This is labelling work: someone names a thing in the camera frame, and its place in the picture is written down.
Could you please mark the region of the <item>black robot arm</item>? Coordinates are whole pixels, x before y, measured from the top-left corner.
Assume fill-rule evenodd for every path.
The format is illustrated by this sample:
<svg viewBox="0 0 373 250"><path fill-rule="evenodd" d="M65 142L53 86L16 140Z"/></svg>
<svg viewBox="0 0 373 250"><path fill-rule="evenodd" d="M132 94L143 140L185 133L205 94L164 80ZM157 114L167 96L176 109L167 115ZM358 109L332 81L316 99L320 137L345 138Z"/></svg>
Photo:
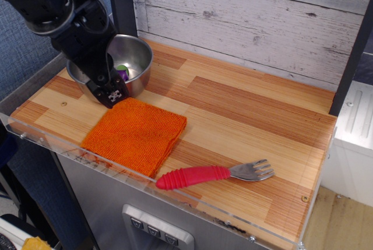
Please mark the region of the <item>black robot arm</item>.
<svg viewBox="0 0 373 250"><path fill-rule="evenodd" d="M117 31L102 0L4 0L34 34L52 46L88 78L87 88L107 108L128 98L125 81L114 68L108 47Z"/></svg>

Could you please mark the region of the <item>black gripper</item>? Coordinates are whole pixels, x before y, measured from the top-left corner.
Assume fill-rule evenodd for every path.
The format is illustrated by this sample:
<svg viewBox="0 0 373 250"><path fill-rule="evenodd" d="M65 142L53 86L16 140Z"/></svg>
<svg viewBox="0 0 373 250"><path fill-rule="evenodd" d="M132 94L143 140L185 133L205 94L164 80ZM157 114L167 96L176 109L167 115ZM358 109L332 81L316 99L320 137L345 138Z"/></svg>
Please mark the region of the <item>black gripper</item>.
<svg viewBox="0 0 373 250"><path fill-rule="evenodd" d="M121 75L111 75L112 63L107 59L107 47L117 31L108 17L102 0L72 0L74 18L67 29L51 39L52 46L65 54L91 80L87 87L107 108L117 100L129 97Z"/></svg>

